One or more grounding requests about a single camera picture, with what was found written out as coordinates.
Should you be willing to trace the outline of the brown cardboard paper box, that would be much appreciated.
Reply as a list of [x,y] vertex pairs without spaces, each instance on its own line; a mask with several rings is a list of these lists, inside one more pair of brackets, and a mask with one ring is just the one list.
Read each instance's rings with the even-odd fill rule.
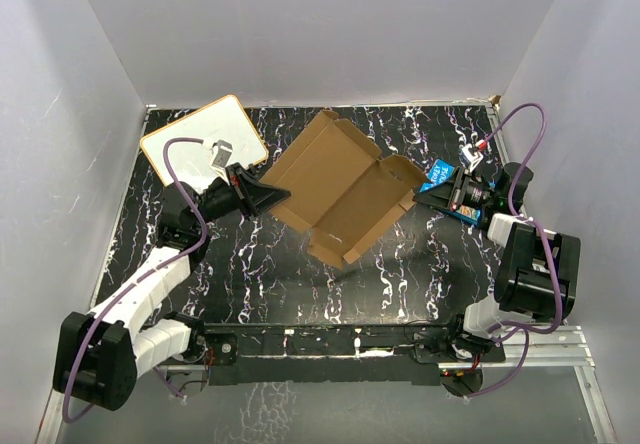
[[270,213],[310,239],[308,253],[341,268],[357,261],[413,205],[426,175],[382,150],[337,113],[316,114],[261,182],[291,196]]

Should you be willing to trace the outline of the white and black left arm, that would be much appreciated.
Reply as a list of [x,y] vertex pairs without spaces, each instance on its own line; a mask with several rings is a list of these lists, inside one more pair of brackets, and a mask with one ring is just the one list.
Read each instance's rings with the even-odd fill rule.
[[163,191],[157,245],[142,266],[89,312],[63,321],[53,388],[66,400],[117,410],[137,380],[165,360],[200,360],[207,340],[203,324],[176,313],[147,327],[147,319],[204,259],[208,223],[235,211],[258,217],[288,199],[290,191],[260,182],[251,168],[226,167],[202,193],[175,180]]

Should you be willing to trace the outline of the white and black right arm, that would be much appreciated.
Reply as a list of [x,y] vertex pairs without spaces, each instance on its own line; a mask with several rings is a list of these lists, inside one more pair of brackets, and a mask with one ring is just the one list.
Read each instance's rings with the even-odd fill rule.
[[511,331],[549,334],[571,313],[576,299],[581,241],[540,231],[520,216],[534,173],[510,162],[495,180],[438,160],[414,200],[482,230],[503,250],[493,293],[450,324],[447,352],[466,361],[488,352]]

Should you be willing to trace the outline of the blue treehouse book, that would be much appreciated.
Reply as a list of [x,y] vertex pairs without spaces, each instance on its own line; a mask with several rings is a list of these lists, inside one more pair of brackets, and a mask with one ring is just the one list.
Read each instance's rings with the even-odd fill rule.
[[[427,174],[427,181],[418,188],[418,192],[429,191],[448,180],[456,170],[451,164],[437,159]],[[445,210],[445,214],[455,217],[466,224],[477,226],[481,218],[481,210],[460,205],[455,211]]]

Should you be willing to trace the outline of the small black marker clip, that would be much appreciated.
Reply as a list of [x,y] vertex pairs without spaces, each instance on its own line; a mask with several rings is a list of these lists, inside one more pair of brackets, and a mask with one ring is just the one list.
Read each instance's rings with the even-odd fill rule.
[[250,164],[248,170],[254,174],[261,174],[266,171],[265,163]]

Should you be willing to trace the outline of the white board with wooden frame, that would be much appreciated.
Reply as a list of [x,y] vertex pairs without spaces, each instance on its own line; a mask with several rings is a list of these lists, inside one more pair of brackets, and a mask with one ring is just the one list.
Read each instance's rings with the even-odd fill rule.
[[233,145],[227,164],[244,167],[263,163],[269,151],[238,98],[224,96],[178,119],[140,140],[140,147],[154,171],[167,186],[172,174],[196,192],[204,191],[216,178],[226,177],[224,169],[210,167],[210,152],[202,147],[206,138]]

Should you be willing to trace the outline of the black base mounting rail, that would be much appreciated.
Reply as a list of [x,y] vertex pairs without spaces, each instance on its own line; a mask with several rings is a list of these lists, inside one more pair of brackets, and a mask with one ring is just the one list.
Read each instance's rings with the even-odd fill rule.
[[483,364],[501,364],[492,341],[461,323],[213,324],[198,331],[188,357],[170,358],[172,372],[200,371],[211,386],[258,382],[408,382],[438,386],[456,370],[482,382]]

